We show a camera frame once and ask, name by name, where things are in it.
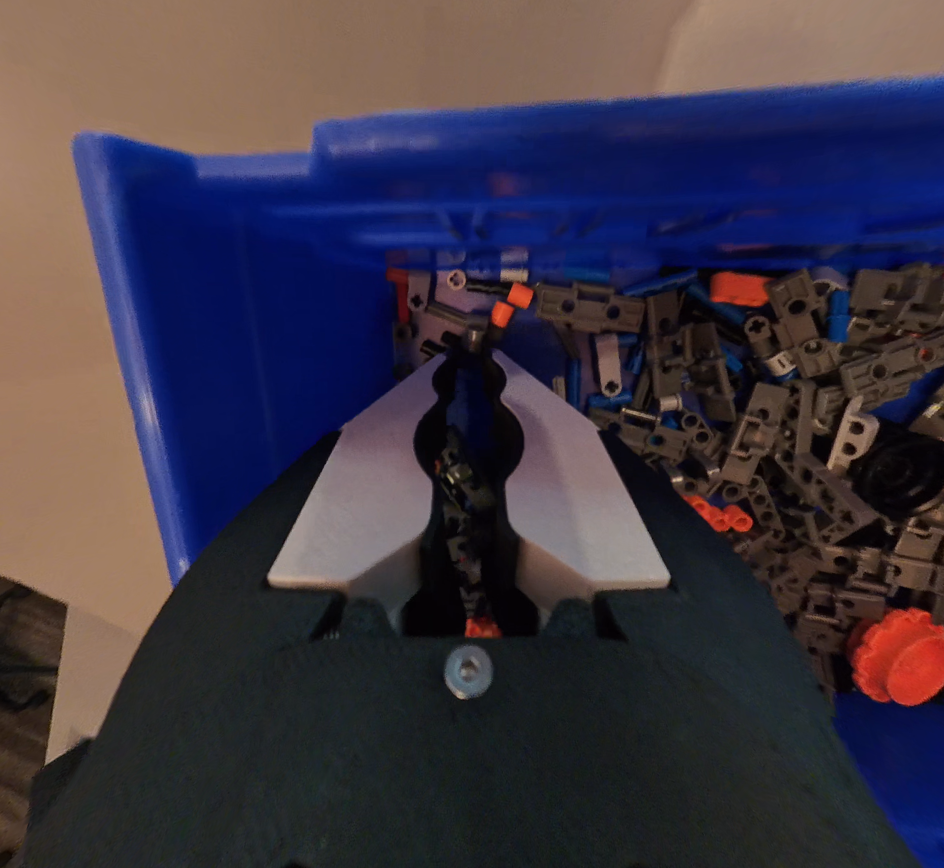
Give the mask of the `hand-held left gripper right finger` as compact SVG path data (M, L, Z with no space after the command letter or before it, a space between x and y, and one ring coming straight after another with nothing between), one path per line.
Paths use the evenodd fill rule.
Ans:
M665 591L669 568L596 425L500 351L488 356L488 473L498 495L488 592L501 628L565 600Z

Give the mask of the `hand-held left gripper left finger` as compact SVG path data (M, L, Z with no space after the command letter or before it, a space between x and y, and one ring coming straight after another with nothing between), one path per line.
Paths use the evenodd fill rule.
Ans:
M439 355L347 422L267 574L282 590L380 602L395 629L420 588L433 487L414 451Z

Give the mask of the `small orange pin hub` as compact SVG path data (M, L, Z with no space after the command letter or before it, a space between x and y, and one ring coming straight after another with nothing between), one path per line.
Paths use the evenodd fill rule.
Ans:
M747 533L754 526L751 516L737 504L717 507L698 495L682 497L717 533Z

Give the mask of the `blue plastic storage bin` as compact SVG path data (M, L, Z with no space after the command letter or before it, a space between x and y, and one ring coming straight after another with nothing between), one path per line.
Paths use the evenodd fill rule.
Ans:
M100 734L41 772L25 866L942 866L942 700L824 690L729 540L609 433L665 591L501 628L488 356L433 375L421 584L267 574L395 377L387 267L942 264L942 78L328 121L305 153L84 133L74 157L175 585Z

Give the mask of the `pile of grey building pieces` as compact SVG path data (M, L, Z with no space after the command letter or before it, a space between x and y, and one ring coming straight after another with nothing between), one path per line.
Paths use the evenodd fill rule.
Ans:
M743 508L753 528L718 534L821 687L859 691L849 659L867 626L909 607L942 626L942 497L893 520L850 477L881 429L942 441L942 264L761 274L757 309L710 301L717 271L619 288L607 271L549 284L526 267L387 267L395 377L462 347L467 326L487 330L484 345L515 320L552 331L563 356L551 391L680 496Z

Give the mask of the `orange sprocket wheel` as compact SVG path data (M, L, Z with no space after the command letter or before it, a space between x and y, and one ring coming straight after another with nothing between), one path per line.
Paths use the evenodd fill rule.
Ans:
M943 689L943 628L926 611L892 609L859 635L849 661L856 689L871 700L925 704Z

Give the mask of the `orange flat short beam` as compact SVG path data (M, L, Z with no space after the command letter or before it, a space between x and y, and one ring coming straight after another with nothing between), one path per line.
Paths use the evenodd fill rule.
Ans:
M757 309L769 303L766 275L737 271L717 271L710 278L709 298L717 304Z

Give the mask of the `black round wheel hub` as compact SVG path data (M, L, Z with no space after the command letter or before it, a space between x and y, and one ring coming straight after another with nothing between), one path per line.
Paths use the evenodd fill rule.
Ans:
M943 443L907 430L881 429L868 451L852 463L850 477L856 495L869 507L903 520L942 497Z

